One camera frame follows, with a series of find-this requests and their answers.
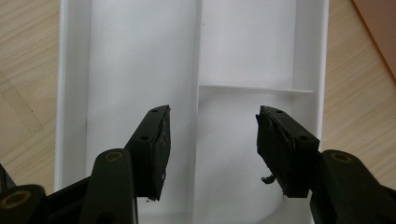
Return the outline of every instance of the wooden table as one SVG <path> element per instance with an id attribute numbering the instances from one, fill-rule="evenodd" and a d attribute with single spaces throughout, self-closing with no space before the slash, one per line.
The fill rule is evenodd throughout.
<path id="1" fill-rule="evenodd" d="M 59 1 L 0 0 L 0 162 L 53 191 Z M 396 189 L 396 85 L 351 0 L 331 0 L 322 148 Z"/>

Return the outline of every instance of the box compartment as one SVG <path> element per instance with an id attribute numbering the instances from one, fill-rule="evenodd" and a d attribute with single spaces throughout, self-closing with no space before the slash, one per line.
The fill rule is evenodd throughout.
<path id="1" fill-rule="evenodd" d="M 328 0 L 62 1 L 55 188 L 170 105 L 172 150 L 141 223 L 308 223 L 256 152 L 260 105 L 321 135 Z"/>

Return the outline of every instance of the wooden floor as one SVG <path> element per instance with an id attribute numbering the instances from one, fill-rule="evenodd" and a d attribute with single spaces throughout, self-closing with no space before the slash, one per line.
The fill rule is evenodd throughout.
<path id="1" fill-rule="evenodd" d="M 0 162 L 53 191 L 59 1 L 0 0 Z M 396 82 L 351 0 L 331 0 L 322 148 L 396 189 Z"/>

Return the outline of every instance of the white cardboard box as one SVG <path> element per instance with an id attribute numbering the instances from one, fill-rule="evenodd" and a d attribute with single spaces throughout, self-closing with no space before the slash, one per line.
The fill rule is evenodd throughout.
<path id="1" fill-rule="evenodd" d="M 162 198 L 140 223 L 309 223 L 308 200 L 266 186 L 255 114 L 278 107 L 321 135 L 328 0 L 61 3 L 55 189 L 124 147 L 170 105 Z"/>

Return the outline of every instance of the white panel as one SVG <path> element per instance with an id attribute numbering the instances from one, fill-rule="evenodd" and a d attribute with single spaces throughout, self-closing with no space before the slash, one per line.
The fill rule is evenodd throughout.
<path id="1" fill-rule="evenodd" d="M 171 106 L 165 186 L 159 202 L 138 201 L 143 224 L 187 221 L 195 12 L 186 0 L 92 2 L 87 175 L 100 152 L 124 147 L 147 111 Z"/>
<path id="2" fill-rule="evenodd" d="M 199 80 L 291 88 L 295 0 L 204 0 Z"/>

